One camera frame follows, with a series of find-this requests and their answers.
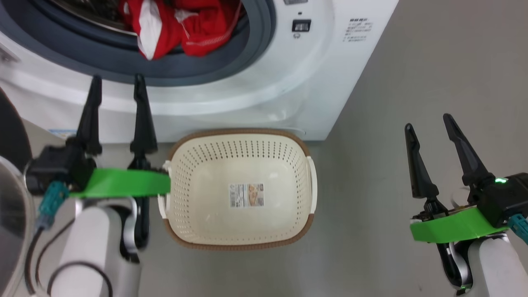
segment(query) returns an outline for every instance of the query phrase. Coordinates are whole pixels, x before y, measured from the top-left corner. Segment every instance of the printed label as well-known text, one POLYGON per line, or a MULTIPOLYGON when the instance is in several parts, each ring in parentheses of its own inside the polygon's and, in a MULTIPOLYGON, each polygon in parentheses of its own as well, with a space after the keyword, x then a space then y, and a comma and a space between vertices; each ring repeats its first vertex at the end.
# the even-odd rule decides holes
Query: printed label
POLYGON ((284 4, 291 5, 291 4, 300 4, 300 3, 306 3, 308 0, 284 0, 284 4))
POLYGON ((229 184, 229 202, 232 208, 264 206, 264 184, 229 184))
POLYGON ((70 136, 75 136, 77 133, 77 130, 72 129, 49 129, 48 130, 51 134, 58 136, 62 139, 66 139, 70 136))
POLYGON ((343 36, 343 42, 365 41, 368 33, 372 31, 372 22, 368 18, 351 18, 343 36))

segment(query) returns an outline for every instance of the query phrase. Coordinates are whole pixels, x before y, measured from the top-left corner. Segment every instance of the plastic basket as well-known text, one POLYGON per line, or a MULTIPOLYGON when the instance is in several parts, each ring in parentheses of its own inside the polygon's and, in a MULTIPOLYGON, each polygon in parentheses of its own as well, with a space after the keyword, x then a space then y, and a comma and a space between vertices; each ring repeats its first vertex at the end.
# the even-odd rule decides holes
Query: plastic basket
POLYGON ((203 132, 179 141, 165 164, 171 192, 158 198, 180 244, 247 250, 287 245, 308 232, 317 204, 315 166, 296 136, 275 130, 203 132))

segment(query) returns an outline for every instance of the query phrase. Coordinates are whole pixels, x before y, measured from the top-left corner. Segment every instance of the green bracket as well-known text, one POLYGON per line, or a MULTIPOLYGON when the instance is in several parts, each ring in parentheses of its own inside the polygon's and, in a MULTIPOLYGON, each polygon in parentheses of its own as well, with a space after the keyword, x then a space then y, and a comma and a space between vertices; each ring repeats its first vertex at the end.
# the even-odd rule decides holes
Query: green bracket
POLYGON ((505 230, 508 227, 494 228, 490 225, 476 207, 451 216, 411 224, 415 241, 436 244, 480 238, 505 230))
POLYGON ((116 168, 95 169, 83 192, 70 193, 74 198, 151 197, 171 191, 167 174, 116 168))

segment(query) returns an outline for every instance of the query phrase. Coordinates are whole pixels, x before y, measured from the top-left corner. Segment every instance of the washing machine door opening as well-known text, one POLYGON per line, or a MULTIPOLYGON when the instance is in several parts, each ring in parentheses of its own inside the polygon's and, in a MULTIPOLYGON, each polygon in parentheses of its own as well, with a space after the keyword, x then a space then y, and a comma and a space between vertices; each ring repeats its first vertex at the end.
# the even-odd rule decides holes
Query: washing machine door opening
POLYGON ((60 5, 74 2, 0 0, 0 30, 26 49, 74 71, 123 83, 133 83, 134 74, 142 73, 150 86, 174 87, 213 82, 244 70, 264 53, 276 24, 272 0, 242 0, 245 13, 222 47, 204 57, 187 56, 176 47, 161 59, 148 61, 139 53, 133 32, 116 22, 112 30, 112 19, 79 15, 60 5))
POLYGON ((65 11, 108 30, 137 36, 119 13, 120 0, 48 0, 65 11))

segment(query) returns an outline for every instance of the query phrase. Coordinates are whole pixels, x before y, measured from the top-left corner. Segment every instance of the red clothing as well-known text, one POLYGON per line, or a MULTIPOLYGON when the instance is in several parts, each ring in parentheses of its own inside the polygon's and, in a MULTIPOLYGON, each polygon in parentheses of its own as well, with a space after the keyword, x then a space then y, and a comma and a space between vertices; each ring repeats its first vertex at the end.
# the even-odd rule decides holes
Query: red clothing
POLYGON ((120 13, 138 35, 140 52, 159 59, 182 44, 187 55, 203 56, 229 41, 240 0, 121 0, 120 13))
POLYGON ((186 12, 176 12, 184 30, 183 50, 196 56, 206 55, 229 41, 242 7, 240 0, 175 0, 174 3, 186 12))

